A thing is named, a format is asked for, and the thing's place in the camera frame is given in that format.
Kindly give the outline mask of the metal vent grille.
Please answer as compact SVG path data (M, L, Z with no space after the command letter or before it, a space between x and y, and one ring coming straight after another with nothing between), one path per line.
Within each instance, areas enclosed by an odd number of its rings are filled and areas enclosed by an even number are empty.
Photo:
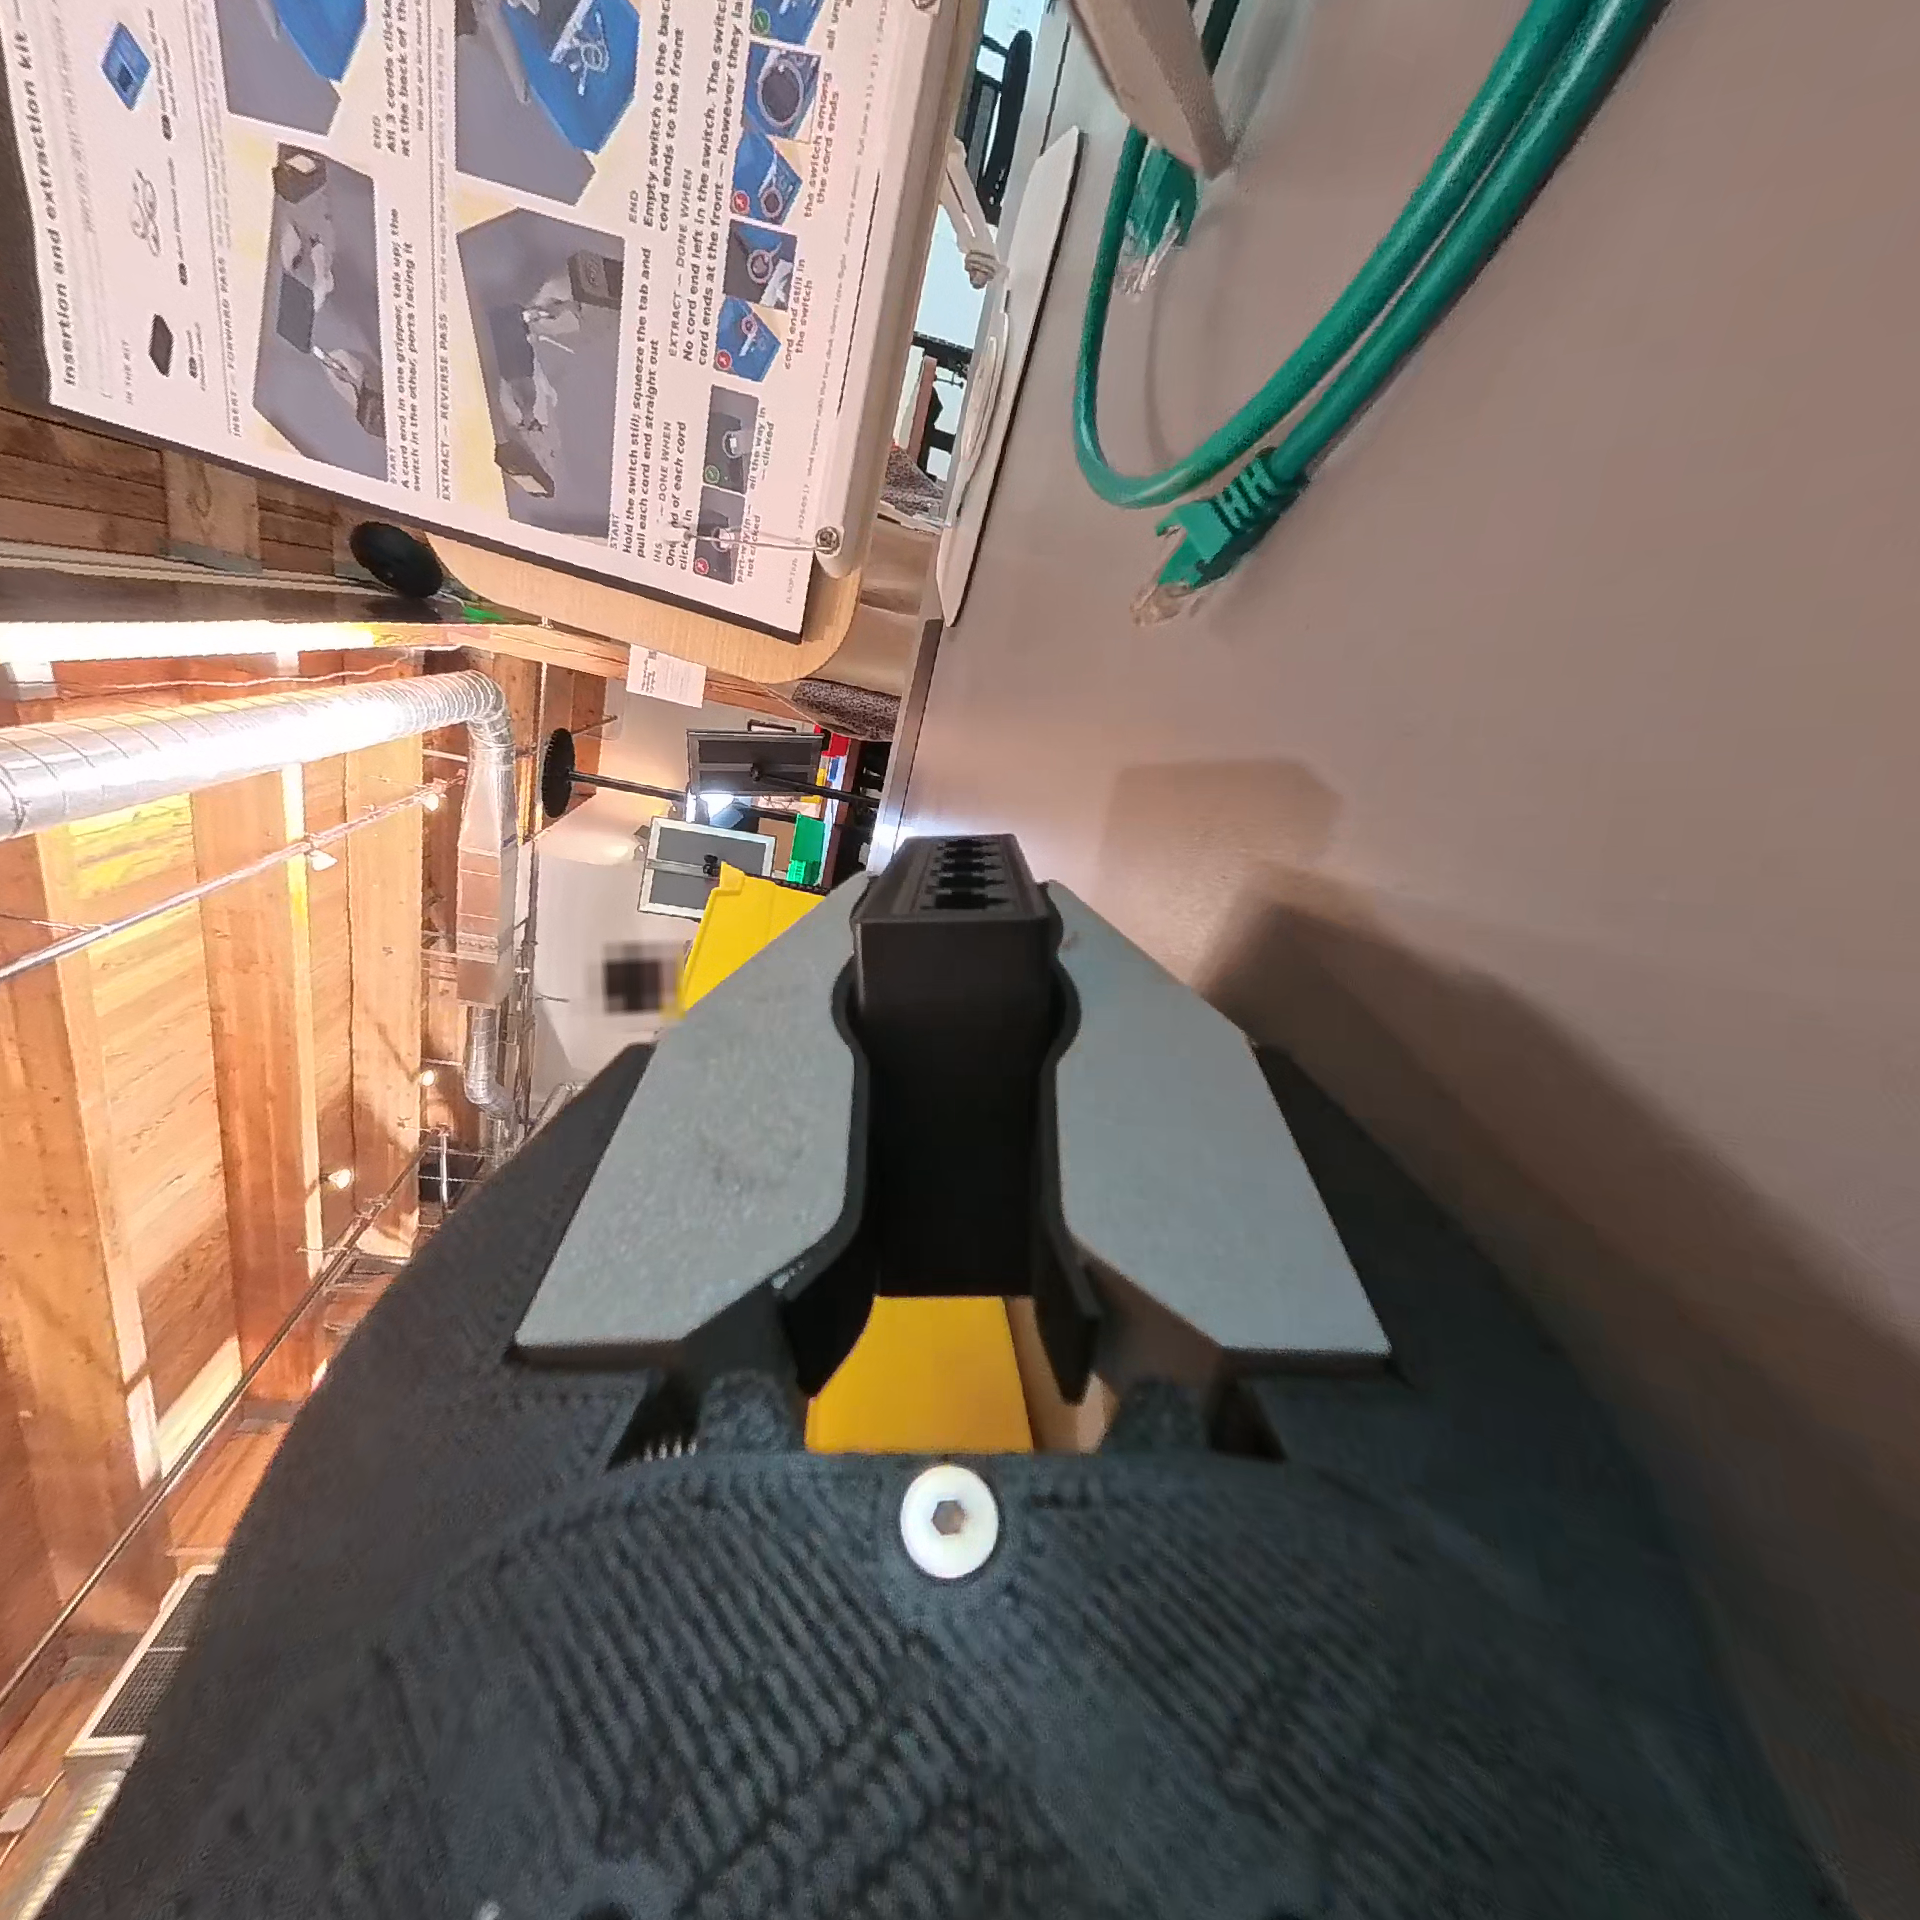
M204 1559L178 1574L152 1625L131 1646L107 1690L65 1749L68 1761L119 1764L138 1754L194 1643L217 1572L220 1563Z

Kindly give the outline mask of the black ethernet switch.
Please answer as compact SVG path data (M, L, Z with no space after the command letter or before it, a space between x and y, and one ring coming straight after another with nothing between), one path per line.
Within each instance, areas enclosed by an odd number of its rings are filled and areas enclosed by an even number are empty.
M1057 1070L1080 1022L1062 915L1015 837L914 837L847 927L829 1002L851 1061L846 1206L778 1278L797 1382L828 1382L878 1298L1023 1298L1080 1404L1104 1313L1062 1201Z

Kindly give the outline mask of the black round stand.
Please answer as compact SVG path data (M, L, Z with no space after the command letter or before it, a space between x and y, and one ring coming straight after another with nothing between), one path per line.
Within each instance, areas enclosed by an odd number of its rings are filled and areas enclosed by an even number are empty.
M684 776L642 782L593 774L580 766L580 734L556 731L539 755L539 811L564 819L575 795L605 793L675 808L685 821L708 819L709 806L732 805L871 805L873 796L822 774L825 738L818 733L685 734Z

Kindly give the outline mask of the small monitor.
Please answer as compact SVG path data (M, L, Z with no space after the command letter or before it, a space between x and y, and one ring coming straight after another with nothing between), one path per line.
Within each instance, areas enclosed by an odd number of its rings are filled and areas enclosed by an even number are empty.
M635 906L642 915L695 922L724 871L767 880L774 855L776 839L764 833L655 817L640 839Z

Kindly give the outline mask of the wooden sign board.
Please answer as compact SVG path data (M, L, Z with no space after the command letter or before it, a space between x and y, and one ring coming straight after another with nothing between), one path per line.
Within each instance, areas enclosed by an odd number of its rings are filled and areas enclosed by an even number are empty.
M476 599L529 622L687 661L766 689L816 677L851 633L859 573L812 568L797 638L703 608L684 608L624 584L590 580L483 545L430 540L444 570Z

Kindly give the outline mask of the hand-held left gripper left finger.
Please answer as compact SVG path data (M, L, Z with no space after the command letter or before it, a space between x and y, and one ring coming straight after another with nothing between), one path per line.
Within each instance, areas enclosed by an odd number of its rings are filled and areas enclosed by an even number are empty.
M708 980L654 1047L514 1336L532 1364L658 1363L851 1245L868 1069L853 877Z

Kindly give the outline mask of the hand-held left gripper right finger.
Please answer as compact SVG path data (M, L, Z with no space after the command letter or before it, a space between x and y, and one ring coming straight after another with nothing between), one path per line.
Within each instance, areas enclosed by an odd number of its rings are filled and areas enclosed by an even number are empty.
M1062 1221L1098 1367L1382 1367L1389 1342L1245 1032L1050 880L1073 1013Z

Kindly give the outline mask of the metal duct pipe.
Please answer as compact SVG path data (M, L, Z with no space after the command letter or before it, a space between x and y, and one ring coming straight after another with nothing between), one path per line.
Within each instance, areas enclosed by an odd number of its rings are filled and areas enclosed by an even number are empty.
M466 1013L463 1094L505 1124L502 1014L515 978L515 734L486 675L265 692L152 715L4 733L1 839L13 842L142 805L462 729L468 734L451 899L455 999Z

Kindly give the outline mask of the instruction poster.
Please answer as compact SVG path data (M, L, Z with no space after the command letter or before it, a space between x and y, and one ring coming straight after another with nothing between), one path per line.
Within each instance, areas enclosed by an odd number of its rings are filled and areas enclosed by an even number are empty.
M979 16L8 3L11 390L797 645Z

